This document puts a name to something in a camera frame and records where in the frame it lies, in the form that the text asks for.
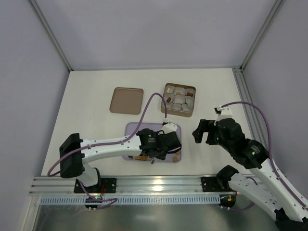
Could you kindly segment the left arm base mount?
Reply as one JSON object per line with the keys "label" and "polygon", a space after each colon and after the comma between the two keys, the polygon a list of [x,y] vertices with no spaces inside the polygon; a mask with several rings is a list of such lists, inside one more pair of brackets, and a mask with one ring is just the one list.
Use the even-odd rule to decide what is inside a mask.
{"label": "left arm base mount", "polygon": [[[97,185],[84,187],[88,193],[116,193],[116,178],[102,178]],[[74,193],[83,193],[79,180],[76,179]]]}

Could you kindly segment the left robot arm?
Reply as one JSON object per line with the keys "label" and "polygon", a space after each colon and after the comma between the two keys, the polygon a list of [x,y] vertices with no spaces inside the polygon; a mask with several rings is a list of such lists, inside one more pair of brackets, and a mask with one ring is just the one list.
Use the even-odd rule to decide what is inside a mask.
{"label": "left robot arm", "polygon": [[81,139],[73,133],[59,148],[60,176],[76,178],[85,187],[99,183],[99,170],[90,166],[93,161],[118,156],[148,156],[165,160],[166,156],[181,150],[182,144],[176,131],[153,131],[145,128],[137,131],[131,139],[103,141]]}

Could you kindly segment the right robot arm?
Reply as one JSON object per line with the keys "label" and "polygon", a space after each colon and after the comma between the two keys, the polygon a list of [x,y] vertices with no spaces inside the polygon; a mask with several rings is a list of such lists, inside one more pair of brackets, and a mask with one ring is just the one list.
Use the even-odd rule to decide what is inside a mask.
{"label": "right robot arm", "polygon": [[206,144],[221,146],[238,164],[261,180],[267,189],[255,185],[230,165],[216,174],[220,187],[239,192],[251,200],[274,220],[281,231],[308,229],[307,200],[279,172],[261,143],[246,138],[241,126],[232,118],[218,122],[200,120],[192,133],[196,143],[201,143],[204,133],[207,133]]}

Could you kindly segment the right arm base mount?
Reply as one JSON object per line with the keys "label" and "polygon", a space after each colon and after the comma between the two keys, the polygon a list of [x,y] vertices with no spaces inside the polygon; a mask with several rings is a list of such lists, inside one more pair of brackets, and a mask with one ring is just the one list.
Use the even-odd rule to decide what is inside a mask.
{"label": "right arm base mount", "polygon": [[203,192],[234,192],[225,180],[217,176],[201,177],[201,186]]}

